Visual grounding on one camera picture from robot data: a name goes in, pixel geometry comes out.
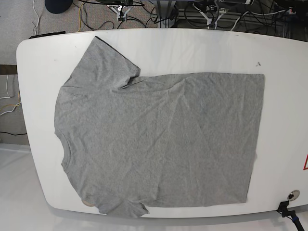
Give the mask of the dark round base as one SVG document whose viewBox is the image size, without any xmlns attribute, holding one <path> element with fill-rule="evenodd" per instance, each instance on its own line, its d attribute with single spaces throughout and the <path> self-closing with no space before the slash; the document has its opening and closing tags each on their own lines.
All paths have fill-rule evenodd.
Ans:
<svg viewBox="0 0 308 231">
<path fill-rule="evenodd" d="M 71 7 L 73 0 L 45 0 L 44 3 L 47 11 L 52 14 L 60 14 Z"/>
</svg>

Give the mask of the silver table grommet right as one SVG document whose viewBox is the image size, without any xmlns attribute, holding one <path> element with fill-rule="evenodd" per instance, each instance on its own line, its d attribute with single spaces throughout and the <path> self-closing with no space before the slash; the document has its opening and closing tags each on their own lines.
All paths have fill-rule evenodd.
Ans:
<svg viewBox="0 0 308 231">
<path fill-rule="evenodd" d="M 287 199 L 288 201 L 294 201 L 299 197 L 299 195 L 300 195 L 299 190 L 293 190 L 292 192 L 289 193 Z"/>
</svg>

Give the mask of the red warning triangle sticker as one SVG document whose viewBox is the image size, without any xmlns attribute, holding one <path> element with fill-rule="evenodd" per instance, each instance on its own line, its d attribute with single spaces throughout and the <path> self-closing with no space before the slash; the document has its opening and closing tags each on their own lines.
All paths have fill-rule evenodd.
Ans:
<svg viewBox="0 0 308 231">
<path fill-rule="evenodd" d="M 305 164 L 304 164 L 303 170 L 308 170 L 308 155 L 305 159 Z"/>
</svg>

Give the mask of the beige table grommet left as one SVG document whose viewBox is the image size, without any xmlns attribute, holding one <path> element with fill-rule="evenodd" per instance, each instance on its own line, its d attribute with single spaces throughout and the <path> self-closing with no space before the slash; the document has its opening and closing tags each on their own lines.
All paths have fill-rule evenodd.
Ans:
<svg viewBox="0 0 308 231">
<path fill-rule="evenodd" d="M 89 202 L 87 202 L 87 201 L 84 201 L 84 200 L 82 200 L 82 203 L 83 203 L 84 205 L 88 206 L 88 207 L 95 207 L 95 205 L 93 205 L 93 204 L 91 204 L 91 203 L 89 203 Z"/>
</svg>

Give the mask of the grey t-shirt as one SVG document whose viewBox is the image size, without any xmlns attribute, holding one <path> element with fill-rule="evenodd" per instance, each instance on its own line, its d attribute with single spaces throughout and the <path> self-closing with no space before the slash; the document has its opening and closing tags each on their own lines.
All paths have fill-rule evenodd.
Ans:
<svg viewBox="0 0 308 231">
<path fill-rule="evenodd" d="M 95 37 L 56 101 L 64 172 L 111 216 L 245 203 L 264 88 L 262 74 L 142 77 Z"/>
</svg>

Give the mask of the aluminium frame post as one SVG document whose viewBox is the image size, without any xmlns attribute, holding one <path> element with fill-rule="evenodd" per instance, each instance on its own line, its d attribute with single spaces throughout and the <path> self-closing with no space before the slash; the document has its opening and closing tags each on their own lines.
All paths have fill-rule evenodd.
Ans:
<svg viewBox="0 0 308 231">
<path fill-rule="evenodd" d="M 178 9 L 176 8 L 175 0 L 154 0 L 157 21 L 159 28 L 172 28 L 175 24 Z"/>
</svg>

